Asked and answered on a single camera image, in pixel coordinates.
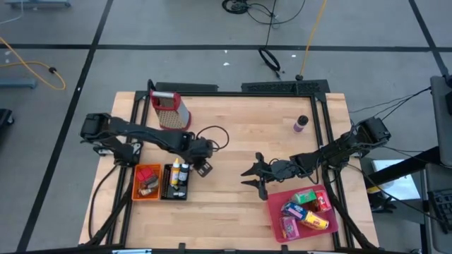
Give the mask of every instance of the black floor stripe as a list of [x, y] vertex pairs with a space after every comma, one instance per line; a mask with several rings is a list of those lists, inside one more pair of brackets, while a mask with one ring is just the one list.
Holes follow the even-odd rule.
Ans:
[[425, 39], [426, 39], [427, 43], [429, 44], [430, 49], [432, 49], [433, 57], [435, 58], [439, 71], [441, 72], [442, 75], [448, 75], [448, 69], [447, 69], [446, 65], [444, 64], [439, 51], [436, 48], [435, 42], [433, 41], [433, 37], [430, 34], [430, 31], [427, 28], [427, 25], [425, 24], [424, 19], [422, 18], [422, 15], [419, 11], [419, 8], [417, 7], [415, 0], [409, 0], [409, 2], [410, 2], [412, 11], [415, 14], [416, 20], [419, 23], [419, 26], [421, 27], [422, 33], [424, 34]]
[[[13, 49], [90, 49], [90, 44], [9, 44]], [[0, 44], [0, 49], [7, 49]]]
[[[89, 44], [11, 44], [14, 49], [90, 49]], [[99, 44], [97, 49], [109, 50], [257, 50], [263, 45], [136, 45]], [[304, 51], [306, 45], [269, 45], [268, 49], [280, 51]], [[452, 47], [436, 47], [438, 52], [452, 52]], [[429, 52], [431, 47], [389, 47], [389, 46], [310, 46], [314, 52]]]
[[37, 192], [35, 202], [33, 203], [30, 215], [27, 220], [27, 224], [25, 225], [22, 236], [19, 240], [17, 251], [27, 250], [33, 230], [36, 225], [37, 218], [39, 217], [41, 212], [42, 204], [44, 203], [45, 196], [47, 194], [47, 191], [49, 190], [50, 182], [54, 175], [59, 155], [61, 154], [61, 150], [63, 149], [63, 144], [69, 131], [69, 126], [71, 125], [72, 118], [77, 107], [78, 99], [80, 98], [83, 86], [86, 81], [86, 77], [91, 67], [91, 63], [93, 62], [94, 53], [96, 52], [96, 47], [99, 44], [100, 35], [104, 30], [105, 22], [107, 21], [108, 14], [112, 7], [112, 3], [113, 0], [108, 0], [107, 4], [105, 5], [102, 17], [100, 19], [95, 36], [93, 38], [93, 43], [90, 46], [90, 51], [88, 52], [88, 56], [85, 60], [85, 65], [82, 68], [82, 72], [80, 74], [80, 78], [78, 79], [76, 89], [74, 90], [71, 103], [69, 104], [68, 111], [66, 113], [66, 116], [64, 117], [63, 126], [61, 127], [61, 130], [58, 134], [58, 139], [56, 140], [52, 156], [50, 157], [49, 164], [47, 165], [47, 169], [44, 174], [44, 178], [42, 179], [40, 189]]

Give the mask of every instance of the orange basket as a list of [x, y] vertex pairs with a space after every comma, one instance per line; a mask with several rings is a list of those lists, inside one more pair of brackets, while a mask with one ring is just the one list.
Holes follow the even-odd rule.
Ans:
[[[138, 194], [138, 189], [140, 188], [140, 181], [137, 179], [136, 175], [141, 169], [151, 168], [154, 174], [158, 176], [158, 188], [157, 191], [142, 197]], [[133, 174], [133, 188], [132, 188], [132, 200], [133, 201], [148, 201], [148, 200], [159, 200], [160, 191], [162, 190], [162, 166], [160, 164], [138, 164], [135, 166], [135, 174]]]

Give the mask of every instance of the yellow bottle cap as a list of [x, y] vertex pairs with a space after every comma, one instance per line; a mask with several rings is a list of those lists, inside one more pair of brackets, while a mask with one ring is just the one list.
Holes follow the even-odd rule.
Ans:
[[172, 164], [173, 167], [180, 167], [179, 164], [179, 158], [176, 158], [176, 160], [174, 161], [174, 163]]

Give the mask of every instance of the concrete floor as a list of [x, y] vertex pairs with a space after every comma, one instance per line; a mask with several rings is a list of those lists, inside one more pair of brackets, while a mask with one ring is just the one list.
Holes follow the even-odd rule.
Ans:
[[[271, 0], [256, 2], [269, 8], [273, 3]], [[452, 47], [452, 34], [446, 32], [452, 2], [415, 2], [436, 45]], [[27, 10], [20, 20], [0, 26], [0, 37], [11, 44], [17, 47], [36, 44], [26, 46], [29, 49], [18, 49], [18, 53], [26, 60], [55, 66], [68, 84], [65, 91], [51, 90], [42, 83], [34, 90], [0, 90], [0, 108], [12, 109], [16, 117], [16, 124], [0, 146], [0, 193], [4, 193], [0, 195], [0, 253], [17, 248], [106, 3], [107, 0], [78, 0], [72, 1], [70, 9]], [[265, 42], [267, 26], [255, 23], [248, 15], [226, 13], [220, 4], [221, 0], [113, 0], [99, 43], [256, 45]], [[300, 4], [301, 1], [280, 0], [275, 12], [284, 20]], [[305, 45], [320, 5], [321, 0], [307, 0], [297, 18], [272, 30], [269, 44]], [[0, 22], [19, 13], [0, 1]], [[43, 44], [79, 44], [84, 49], [39, 49]], [[313, 45], [428, 47], [406, 0], [329, 1]], [[273, 53], [285, 71], [282, 79], [293, 80], [304, 52]], [[441, 57], [452, 68], [452, 53], [441, 53]], [[7, 61], [16, 59], [6, 49], [0, 49], [0, 64]], [[47, 70], [35, 69], [59, 84]], [[429, 86], [430, 76], [441, 75], [431, 52], [340, 49], [310, 52], [304, 74], [306, 79], [328, 79], [332, 92], [345, 93], [349, 110], [415, 93]], [[15, 67], [0, 68], [0, 76], [30, 77], [30, 74], [22, 67]], [[76, 90], [81, 96], [28, 250], [77, 244], [98, 161], [89, 146], [79, 143], [82, 121], [87, 113], [109, 112], [116, 92], [144, 89], [149, 78], [217, 84], [222, 91], [239, 91], [244, 82], [276, 80], [255, 50], [98, 49], [83, 89]], [[364, 111], [353, 114], [352, 118], [359, 121], [376, 112], [377, 109]], [[385, 124], [393, 135], [388, 146], [424, 150], [437, 144], [429, 93], [408, 102], [388, 117]], [[369, 156], [401, 158], [385, 149], [375, 150]], [[420, 247], [418, 225], [380, 215], [374, 218], [382, 247], [396, 251]], [[403, 236], [406, 231], [412, 232], [410, 237]]]

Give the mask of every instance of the wooden table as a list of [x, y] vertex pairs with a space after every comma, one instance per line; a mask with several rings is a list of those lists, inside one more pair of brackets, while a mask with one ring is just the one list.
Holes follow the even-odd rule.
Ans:
[[[112, 116], [128, 121], [133, 96], [134, 92], [118, 92]], [[259, 199], [256, 188], [240, 183], [253, 177], [244, 178], [240, 174], [256, 161], [255, 153], [258, 151], [269, 162], [275, 157], [288, 159], [290, 155], [318, 149], [312, 122], [302, 133], [292, 132], [298, 116], [304, 114], [312, 119], [310, 100], [301, 97], [183, 97], [183, 100], [193, 116], [190, 131], [196, 133], [206, 126], [219, 125], [229, 132], [230, 143], [209, 159], [213, 170], [204, 179], [196, 173], [191, 174], [186, 202], [134, 202], [126, 247], [177, 248], [179, 243], [186, 243], [188, 249], [280, 250], [281, 244], [273, 237], [265, 202]], [[345, 96], [327, 94], [327, 102], [334, 137], [338, 138], [350, 129]], [[317, 106], [322, 136], [327, 143], [321, 106]], [[153, 109], [149, 110], [148, 126], [159, 128]], [[205, 131], [202, 136], [216, 140], [220, 145], [226, 140], [225, 134], [216, 129]], [[174, 159], [174, 155], [156, 145], [145, 143], [143, 146], [142, 164], [167, 164]], [[112, 168], [112, 162], [112, 157], [100, 158], [93, 190]], [[356, 159], [351, 159], [351, 164], [359, 166]], [[97, 194], [94, 232], [112, 210], [118, 174], [119, 170], [113, 173]], [[378, 245], [362, 175], [348, 167], [343, 169], [342, 180], [350, 216], [364, 235]], [[271, 194], [310, 185], [308, 179], [290, 179], [283, 183], [269, 183], [267, 189]], [[337, 218], [340, 242], [345, 246], [343, 223], [338, 215]], [[120, 215], [116, 232], [119, 232], [121, 223]], [[88, 211], [80, 243], [87, 240]], [[118, 240], [119, 233], [116, 233], [114, 242]], [[292, 241], [287, 245], [289, 250], [334, 249], [330, 234]]]

